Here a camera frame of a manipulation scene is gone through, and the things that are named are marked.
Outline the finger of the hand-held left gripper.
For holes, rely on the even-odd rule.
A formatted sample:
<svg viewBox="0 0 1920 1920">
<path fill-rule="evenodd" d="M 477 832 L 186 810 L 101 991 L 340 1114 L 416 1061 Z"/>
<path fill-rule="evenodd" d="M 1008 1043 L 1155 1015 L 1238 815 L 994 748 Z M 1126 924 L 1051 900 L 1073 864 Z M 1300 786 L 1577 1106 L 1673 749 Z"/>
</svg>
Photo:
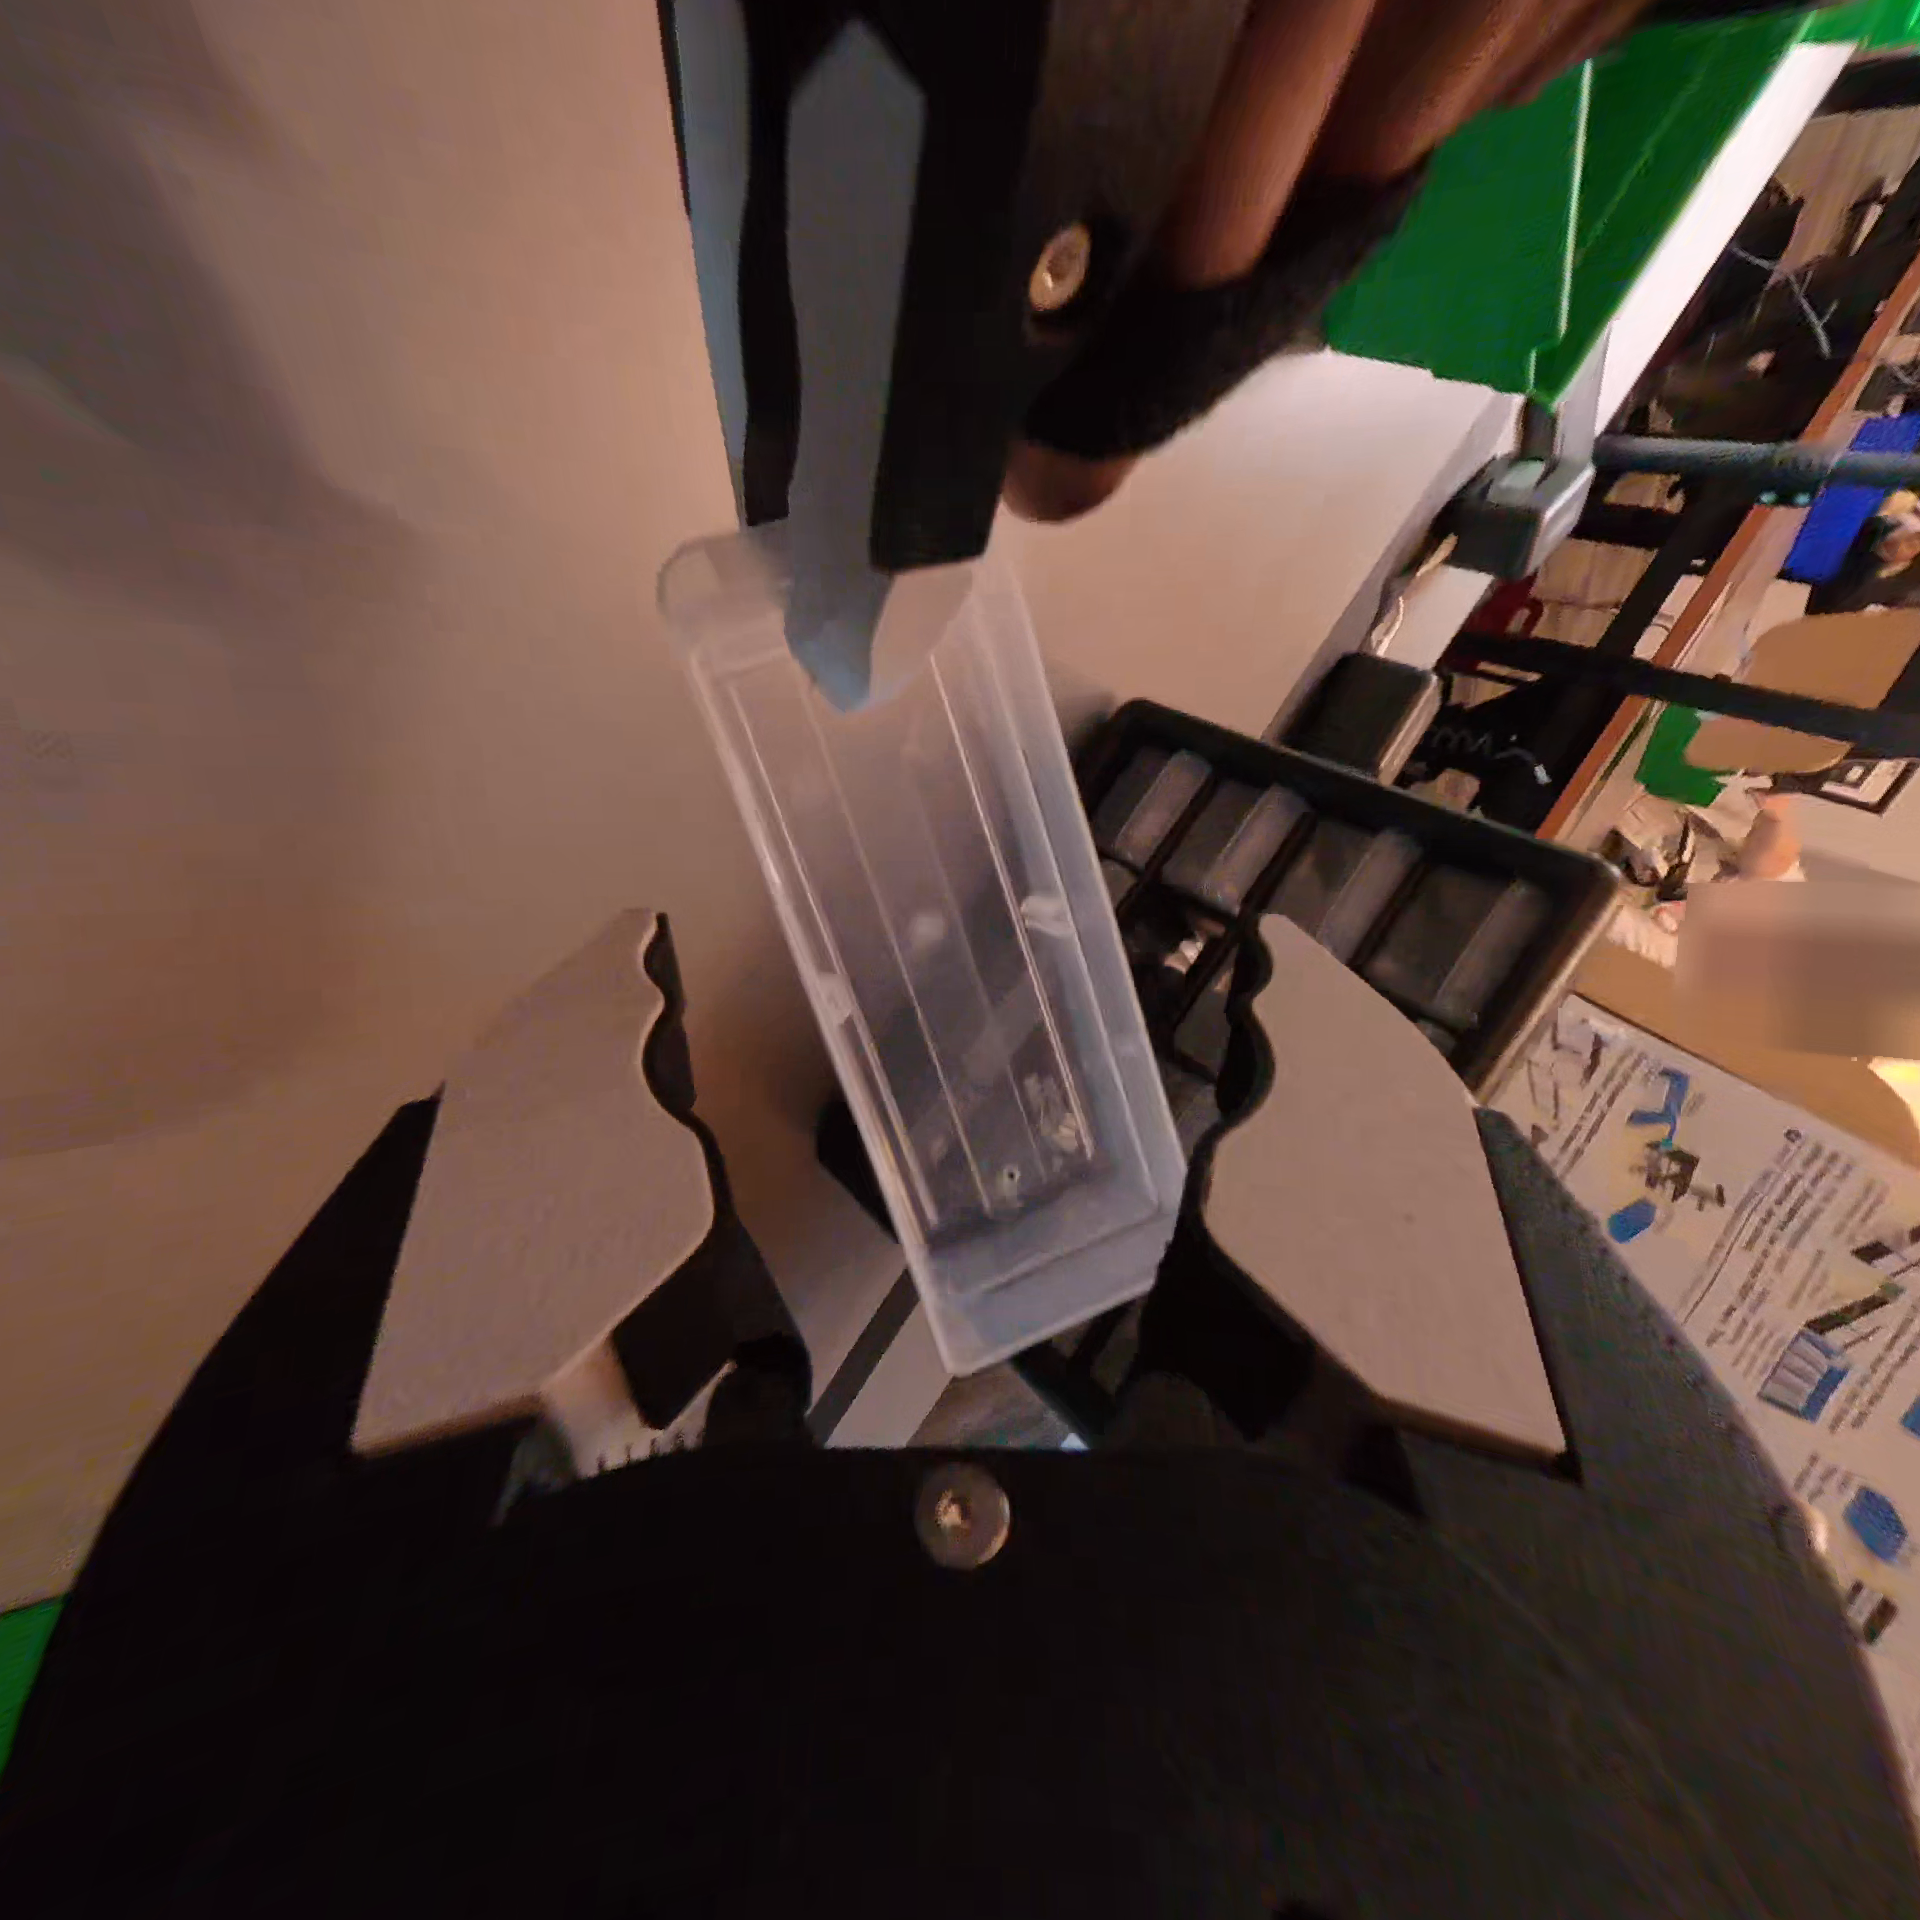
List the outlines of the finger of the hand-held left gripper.
<svg viewBox="0 0 1920 1920">
<path fill-rule="evenodd" d="M 842 713 L 872 699 L 894 583 L 872 556 L 874 501 L 922 143 L 922 87 L 853 18 L 792 99 L 785 241 L 801 354 L 785 635 Z"/>
<path fill-rule="evenodd" d="M 705 343 L 737 513 L 782 522 L 797 458 L 787 271 L 793 39 L 777 5 L 661 3 L 661 45 Z"/>
</svg>

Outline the blue plastic bin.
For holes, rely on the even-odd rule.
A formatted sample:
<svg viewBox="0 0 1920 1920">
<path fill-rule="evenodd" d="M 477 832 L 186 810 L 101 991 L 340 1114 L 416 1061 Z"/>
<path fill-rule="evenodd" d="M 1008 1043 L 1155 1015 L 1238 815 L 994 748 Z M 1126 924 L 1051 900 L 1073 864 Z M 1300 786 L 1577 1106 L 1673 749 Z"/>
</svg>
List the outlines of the blue plastic bin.
<svg viewBox="0 0 1920 1920">
<path fill-rule="evenodd" d="M 1917 413 L 1872 416 L 1860 420 L 1849 442 L 1854 452 L 1914 458 Z M 1780 576 L 1795 585 L 1824 585 L 1849 560 L 1862 529 L 1891 513 L 1906 513 L 1914 487 L 1829 484 L 1824 487 L 1788 551 Z"/>
</svg>

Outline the black metal rod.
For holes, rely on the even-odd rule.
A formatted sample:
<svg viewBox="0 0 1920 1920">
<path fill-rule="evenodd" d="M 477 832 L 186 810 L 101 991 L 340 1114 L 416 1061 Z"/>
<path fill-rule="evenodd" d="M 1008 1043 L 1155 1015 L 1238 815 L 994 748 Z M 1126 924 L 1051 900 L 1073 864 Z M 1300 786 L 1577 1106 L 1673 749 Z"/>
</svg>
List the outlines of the black metal rod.
<svg viewBox="0 0 1920 1920">
<path fill-rule="evenodd" d="M 1917 492 L 1917 452 L 1897 449 L 1608 434 L 1596 440 L 1592 465 L 1608 473 L 1722 483 L 1750 498 L 1812 496 L 1827 487 Z"/>
<path fill-rule="evenodd" d="M 1465 632 L 1442 655 L 1451 673 L 1483 675 L 1515 671 L 1539 681 L 1610 691 L 1629 699 L 1683 705 L 1701 713 L 1726 715 L 1803 737 L 1835 738 L 1868 757 L 1917 757 L 1917 715 L 1897 708 L 1862 708 L 1805 692 L 1760 689 L 1738 680 L 1691 675 L 1638 657 L 1608 655 L 1531 635 Z"/>
</svg>

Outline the clear plastic drawer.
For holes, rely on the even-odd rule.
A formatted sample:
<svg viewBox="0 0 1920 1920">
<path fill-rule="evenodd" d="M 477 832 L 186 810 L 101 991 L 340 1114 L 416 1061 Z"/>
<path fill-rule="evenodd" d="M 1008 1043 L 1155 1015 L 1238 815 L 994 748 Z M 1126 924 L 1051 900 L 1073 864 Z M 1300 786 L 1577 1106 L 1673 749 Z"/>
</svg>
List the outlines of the clear plastic drawer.
<svg viewBox="0 0 1920 1920">
<path fill-rule="evenodd" d="M 890 596 L 842 712 L 782 527 L 659 573 L 801 985 L 956 1377 L 1140 1298 L 1187 1161 L 1040 648 L 994 563 Z"/>
</svg>

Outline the instruction poster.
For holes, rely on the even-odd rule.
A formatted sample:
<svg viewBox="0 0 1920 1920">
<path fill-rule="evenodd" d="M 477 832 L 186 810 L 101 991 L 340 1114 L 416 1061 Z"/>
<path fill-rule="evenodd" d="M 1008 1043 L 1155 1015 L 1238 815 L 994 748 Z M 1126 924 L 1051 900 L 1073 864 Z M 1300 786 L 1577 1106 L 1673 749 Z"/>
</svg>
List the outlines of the instruction poster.
<svg viewBox="0 0 1920 1920">
<path fill-rule="evenodd" d="M 1574 994 L 1496 1108 L 1733 1395 L 1915 1707 L 1915 1171 Z"/>
</svg>

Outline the black drawer cabinet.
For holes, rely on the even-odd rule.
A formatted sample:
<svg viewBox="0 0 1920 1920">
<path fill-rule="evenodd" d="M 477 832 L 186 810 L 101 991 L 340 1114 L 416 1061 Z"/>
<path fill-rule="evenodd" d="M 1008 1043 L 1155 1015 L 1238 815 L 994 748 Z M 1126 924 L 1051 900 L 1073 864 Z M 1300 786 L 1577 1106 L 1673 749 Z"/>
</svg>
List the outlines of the black drawer cabinet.
<svg viewBox="0 0 1920 1920">
<path fill-rule="evenodd" d="M 1457 1061 L 1426 1041 L 1470 1092 L 1486 1092 L 1498 1081 L 1515 1051 L 1522 1049 L 1561 999 L 1577 964 L 1593 949 L 1617 913 L 1617 877 L 1592 856 L 1546 843 L 1499 824 L 1486 824 L 1478 816 L 1421 800 L 1404 788 L 1381 785 L 1324 760 L 1244 737 L 1152 701 L 1130 701 L 1115 708 L 1069 748 L 1073 776 L 1085 812 L 1097 783 L 1115 772 L 1136 749 L 1148 746 L 1198 753 L 1219 772 L 1256 785 L 1280 785 L 1309 804 L 1363 825 L 1410 832 L 1432 852 L 1438 852 L 1446 864 L 1459 869 L 1525 877 L 1548 892 L 1552 924 L 1530 952 L 1522 977 L 1498 1008 L 1493 1029 L 1470 1043 Z M 1244 935 L 1232 1011 L 1238 996 L 1253 987 L 1253 962 L 1245 953 L 1260 947 L 1260 929 Z M 1173 1117 L 1185 1139 L 1194 1141 L 1212 1124 L 1221 1108 L 1219 1085 L 1229 1068 L 1232 1035 L 1213 1072 L 1200 1072 L 1181 1058 L 1160 1053 L 1157 1043 L 1152 1047 L 1160 1058 Z"/>
</svg>

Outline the set of small clear drawers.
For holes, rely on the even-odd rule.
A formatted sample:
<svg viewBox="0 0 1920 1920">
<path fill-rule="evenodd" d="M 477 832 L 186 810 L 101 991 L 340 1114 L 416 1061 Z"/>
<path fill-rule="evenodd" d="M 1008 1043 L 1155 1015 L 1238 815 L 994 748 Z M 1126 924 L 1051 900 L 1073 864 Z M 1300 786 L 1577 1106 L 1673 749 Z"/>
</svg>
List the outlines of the set of small clear drawers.
<svg viewBox="0 0 1920 1920">
<path fill-rule="evenodd" d="M 1531 881 L 1459 869 L 1410 832 L 1198 753 L 1136 749 L 1096 785 L 1088 819 L 1148 1035 L 1200 1072 L 1225 1053 L 1244 935 L 1266 916 L 1358 970 L 1454 1061 L 1493 1029 L 1552 924 Z"/>
</svg>

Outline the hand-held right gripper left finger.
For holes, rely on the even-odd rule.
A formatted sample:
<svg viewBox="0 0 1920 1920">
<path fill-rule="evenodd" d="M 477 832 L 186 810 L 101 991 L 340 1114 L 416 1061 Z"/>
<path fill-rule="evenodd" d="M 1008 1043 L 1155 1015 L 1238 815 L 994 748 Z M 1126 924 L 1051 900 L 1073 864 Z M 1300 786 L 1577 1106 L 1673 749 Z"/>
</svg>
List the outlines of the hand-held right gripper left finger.
<svg viewBox="0 0 1920 1920">
<path fill-rule="evenodd" d="M 809 1440 L 812 1362 L 697 1112 L 668 920 L 614 916 L 438 1092 L 360 1457 L 526 1424 L 521 1481 Z"/>
</svg>

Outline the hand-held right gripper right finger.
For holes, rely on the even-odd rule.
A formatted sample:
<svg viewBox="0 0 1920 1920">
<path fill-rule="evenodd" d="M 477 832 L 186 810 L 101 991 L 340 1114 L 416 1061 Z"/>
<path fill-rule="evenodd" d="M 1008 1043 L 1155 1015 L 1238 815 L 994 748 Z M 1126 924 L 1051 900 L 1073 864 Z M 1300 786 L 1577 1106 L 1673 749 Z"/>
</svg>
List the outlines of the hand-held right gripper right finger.
<svg viewBox="0 0 1920 1920">
<path fill-rule="evenodd" d="M 1417 1434 L 1561 1458 L 1478 1112 L 1442 1057 L 1292 921 L 1234 1007 L 1238 1106 L 1192 1168 L 1118 1445 L 1349 1458 Z"/>
</svg>

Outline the person's left hand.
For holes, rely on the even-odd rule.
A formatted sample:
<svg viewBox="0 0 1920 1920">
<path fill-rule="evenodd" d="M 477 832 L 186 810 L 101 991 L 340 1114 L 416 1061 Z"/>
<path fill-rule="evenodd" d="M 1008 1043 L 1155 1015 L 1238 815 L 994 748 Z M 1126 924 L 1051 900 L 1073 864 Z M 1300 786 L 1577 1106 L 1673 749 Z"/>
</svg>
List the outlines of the person's left hand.
<svg viewBox="0 0 1920 1920">
<path fill-rule="evenodd" d="M 1026 280 L 1033 325 L 1088 353 L 1145 280 L 1248 282 L 1315 187 L 1369 196 L 1475 116 L 1530 101 L 1652 5 L 1046 5 L 1032 161 L 1092 191 Z"/>
</svg>

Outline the dark grey charger box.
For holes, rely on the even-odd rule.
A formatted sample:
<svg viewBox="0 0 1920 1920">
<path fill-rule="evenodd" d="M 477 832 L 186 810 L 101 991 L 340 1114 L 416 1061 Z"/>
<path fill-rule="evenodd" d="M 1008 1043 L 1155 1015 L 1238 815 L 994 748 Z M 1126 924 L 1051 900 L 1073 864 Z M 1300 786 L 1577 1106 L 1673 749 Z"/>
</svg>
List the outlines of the dark grey charger box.
<svg viewBox="0 0 1920 1920">
<path fill-rule="evenodd" d="M 1389 657 L 1344 655 L 1286 725 L 1282 746 L 1394 785 L 1445 701 L 1438 673 Z"/>
</svg>

